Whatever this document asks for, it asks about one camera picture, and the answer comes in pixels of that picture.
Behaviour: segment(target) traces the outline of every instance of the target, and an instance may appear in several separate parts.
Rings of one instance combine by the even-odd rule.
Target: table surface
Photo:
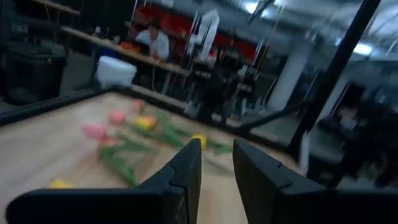
[[[152,58],[150,56],[142,55],[142,54],[134,52],[132,50],[123,49],[119,45],[116,45],[116,44],[110,42],[109,40],[103,40],[103,39],[100,39],[98,37],[95,37],[95,36],[92,36],[92,35],[88,35],[88,34],[86,34],[84,32],[78,31],[76,29],[72,29],[70,27],[62,27],[62,30],[67,32],[67,33],[69,33],[69,34],[71,34],[71,35],[74,35],[74,36],[77,36],[79,38],[82,38],[82,39],[85,39],[87,41],[90,41],[90,42],[92,42],[92,43],[94,43],[94,44],[96,44],[96,45],[98,45],[100,47],[106,47],[108,49],[111,49],[111,50],[114,50],[114,51],[116,51],[118,53],[121,53],[124,56],[140,60],[142,62],[148,63],[148,64],[153,65],[155,67],[159,67],[159,68],[162,68],[164,70],[168,70],[168,71],[170,71],[172,73],[176,73],[176,74],[179,74],[179,75],[184,75],[184,76],[188,76],[189,75],[189,71],[184,69],[184,68],[182,68],[182,67],[180,67],[179,65],[176,65],[176,64],[173,64],[173,63],[162,62],[162,61],[154,59],[154,58]]]
[[[148,89],[146,89],[146,88],[144,88],[142,86],[131,85],[131,88],[134,91],[137,91],[137,92],[142,93],[144,95],[156,98],[156,99],[158,99],[160,101],[166,102],[168,104],[171,104],[171,105],[176,106],[178,108],[181,108],[183,110],[188,106],[188,103],[186,103],[186,102],[182,102],[182,101],[176,100],[174,98],[171,98],[169,96],[163,95],[163,94],[158,93],[156,91],[148,90]],[[214,114],[213,115],[213,119],[215,121],[221,121],[221,116],[217,115],[217,114]],[[239,122],[239,121],[234,121],[234,120],[228,118],[226,120],[226,124],[228,126],[236,128],[236,127],[240,126],[242,123]],[[264,130],[262,130],[261,128],[252,128],[252,130],[250,130],[250,133],[251,134],[255,134],[255,135],[257,135],[259,137],[262,137],[262,138],[270,139],[270,140],[275,141],[275,142],[280,142],[280,139],[278,138],[278,136],[275,136],[273,134],[269,134],[269,133],[265,132]]]
[[[107,93],[18,123],[0,128],[0,209],[14,197],[29,190],[46,187],[60,178],[77,187],[124,188],[127,184],[97,159],[98,143],[81,132],[82,124],[107,124],[111,110],[130,111],[131,98]],[[148,106],[151,110],[160,110]],[[176,114],[169,116],[174,125],[207,133],[221,143],[232,145],[234,136],[198,124]],[[300,172],[297,164],[281,152],[259,147],[287,167]],[[157,172],[176,151],[160,147],[156,153],[140,155],[134,165],[142,182]],[[202,182],[198,223],[247,223],[233,175],[232,154],[210,156],[228,170],[221,172],[210,162],[202,162]]]
[[[52,7],[54,9],[58,9],[59,11],[67,12],[69,14],[75,15],[75,16],[80,16],[80,12],[72,9],[69,6],[63,6],[59,3],[49,1],[49,0],[31,0],[40,4],[43,4],[48,7]]]

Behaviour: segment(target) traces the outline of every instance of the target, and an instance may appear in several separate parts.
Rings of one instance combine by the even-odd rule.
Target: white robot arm
[[[189,40],[190,49],[193,48],[195,44],[199,44],[202,42],[203,38],[205,38],[205,42],[203,44],[203,48],[200,52],[199,59],[205,61],[207,56],[211,50],[211,46],[213,45],[213,41],[216,37],[218,24],[220,23],[220,17],[218,16],[217,10],[213,9],[210,12],[207,12],[202,18],[199,25],[199,31],[197,35],[191,35]],[[209,27],[207,36],[205,36],[206,28]]]

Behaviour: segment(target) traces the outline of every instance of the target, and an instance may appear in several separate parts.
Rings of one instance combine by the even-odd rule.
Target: ceiling
[[[222,1],[248,13],[254,12],[257,6],[256,0]],[[327,38],[330,44],[338,45],[361,3],[362,0],[275,0],[274,5],[264,10],[261,17],[262,20],[279,20],[280,24],[315,30]],[[382,0],[356,53],[396,53],[397,40],[398,1]]]

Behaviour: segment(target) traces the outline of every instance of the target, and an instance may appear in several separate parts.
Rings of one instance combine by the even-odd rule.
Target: person
[[[141,31],[136,41],[147,44],[150,47],[150,55],[154,58],[167,60],[169,57],[169,38],[160,31],[160,24],[157,21],[150,21],[148,29]]]

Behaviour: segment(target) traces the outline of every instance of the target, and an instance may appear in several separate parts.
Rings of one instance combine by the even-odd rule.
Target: white pillar
[[[300,43],[296,45],[289,54],[285,67],[280,74],[274,91],[267,106],[274,110],[283,110],[307,64],[313,45],[311,43]]]
[[[339,78],[339,80],[337,81],[335,88],[330,93],[328,101],[323,106],[323,109],[321,110],[321,113],[319,114],[317,122],[319,120],[323,119],[324,117],[328,116],[332,112],[333,107],[336,105],[336,103],[340,99],[340,95],[343,93],[343,90],[345,89],[348,81],[349,81],[348,75],[342,74],[341,77]]]

